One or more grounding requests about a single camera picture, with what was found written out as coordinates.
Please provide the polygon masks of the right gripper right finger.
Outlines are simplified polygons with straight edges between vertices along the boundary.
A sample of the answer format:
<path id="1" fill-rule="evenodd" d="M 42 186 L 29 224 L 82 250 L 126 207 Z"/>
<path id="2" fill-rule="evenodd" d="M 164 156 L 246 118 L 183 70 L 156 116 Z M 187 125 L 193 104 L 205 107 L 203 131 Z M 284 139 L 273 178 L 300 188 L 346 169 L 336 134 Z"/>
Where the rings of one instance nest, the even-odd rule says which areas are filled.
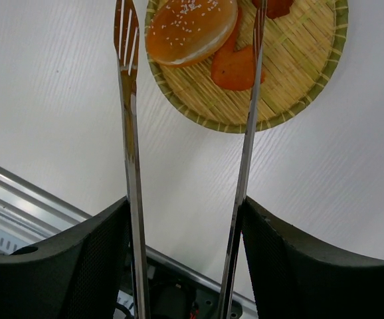
<path id="1" fill-rule="evenodd" d="M 384 318 L 384 260 L 324 242 L 249 197 L 243 215 L 259 318 Z"/>

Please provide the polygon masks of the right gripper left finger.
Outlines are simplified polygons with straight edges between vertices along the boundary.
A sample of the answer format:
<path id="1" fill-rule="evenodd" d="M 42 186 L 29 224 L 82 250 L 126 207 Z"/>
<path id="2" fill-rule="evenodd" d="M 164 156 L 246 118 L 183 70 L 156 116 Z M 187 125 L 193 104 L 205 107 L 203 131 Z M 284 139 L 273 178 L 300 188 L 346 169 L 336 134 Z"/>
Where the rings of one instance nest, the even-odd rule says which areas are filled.
<path id="1" fill-rule="evenodd" d="M 0 318 L 112 318 L 129 241 L 123 198 L 59 234 L 0 254 Z"/>

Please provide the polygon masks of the orange fried chicken piece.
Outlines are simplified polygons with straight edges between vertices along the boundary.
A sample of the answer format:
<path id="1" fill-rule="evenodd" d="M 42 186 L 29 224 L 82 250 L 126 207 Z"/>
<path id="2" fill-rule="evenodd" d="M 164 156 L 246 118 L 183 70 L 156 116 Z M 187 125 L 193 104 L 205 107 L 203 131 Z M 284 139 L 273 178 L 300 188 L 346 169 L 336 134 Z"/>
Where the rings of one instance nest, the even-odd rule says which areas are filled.
<path id="1" fill-rule="evenodd" d="M 235 50 L 241 19 L 242 9 L 239 7 L 237 21 L 231 35 L 214 54 L 211 63 L 211 80 L 225 90 L 244 91 L 251 89 L 254 85 L 252 45 Z"/>

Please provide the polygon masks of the steel food tongs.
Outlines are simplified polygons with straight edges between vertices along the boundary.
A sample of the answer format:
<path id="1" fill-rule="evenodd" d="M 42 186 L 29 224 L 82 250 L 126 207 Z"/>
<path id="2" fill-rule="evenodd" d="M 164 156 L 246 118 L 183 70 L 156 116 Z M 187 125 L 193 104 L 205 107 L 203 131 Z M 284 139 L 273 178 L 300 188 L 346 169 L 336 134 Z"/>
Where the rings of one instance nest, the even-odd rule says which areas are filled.
<path id="1" fill-rule="evenodd" d="M 242 230 L 242 213 L 240 209 L 246 198 L 254 135 L 256 132 L 256 119 L 258 116 L 257 109 L 264 51 L 263 35 L 266 7 L 266 1 L 259 1 L 254 18 L 252 55 L 255 78 L 250 95 L 248 120 L 242 147 L 235 204 L 218 302 L 219 318 L 230 318 L 231 316 L 233 286 Z M 135 318 L 150 318 L 136 112 L 136 78 L 138 73 L 139 45 L 140 28 L 134 2 L 117 1 L 114 15 L 114 47 L 117 54 L 120 102 L 122 104 L 124 157 L 128 202 L 130 204 L 134 316 Z"/>

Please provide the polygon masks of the sesame burger bun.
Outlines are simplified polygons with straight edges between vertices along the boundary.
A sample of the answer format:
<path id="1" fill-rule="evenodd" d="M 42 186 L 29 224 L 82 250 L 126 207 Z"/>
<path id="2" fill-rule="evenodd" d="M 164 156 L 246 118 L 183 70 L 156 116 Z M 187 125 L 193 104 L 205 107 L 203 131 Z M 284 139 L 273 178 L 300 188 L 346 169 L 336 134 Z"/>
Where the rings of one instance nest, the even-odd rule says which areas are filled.
<path id="1" fill-rule="evenodd" d="M 236 1 L 167 1 L 149 24 L 145 38 L 147 53 L 165 66 L 200 62 L 229 38 L 238 11 Z"/>

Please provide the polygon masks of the dark red fried piece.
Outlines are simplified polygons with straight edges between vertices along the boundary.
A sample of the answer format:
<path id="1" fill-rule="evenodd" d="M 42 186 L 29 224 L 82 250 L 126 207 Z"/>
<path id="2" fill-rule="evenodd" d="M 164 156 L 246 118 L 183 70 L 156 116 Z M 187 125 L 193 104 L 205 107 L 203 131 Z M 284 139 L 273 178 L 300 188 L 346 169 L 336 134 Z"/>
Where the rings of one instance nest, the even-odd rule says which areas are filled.
<path id="1" fill-rule="evenodd" d="M 267 0 L 266 1 L 266 17 L 269 19 L 277 19 L 290 13 L 290 8 L 294 0 Z"/>

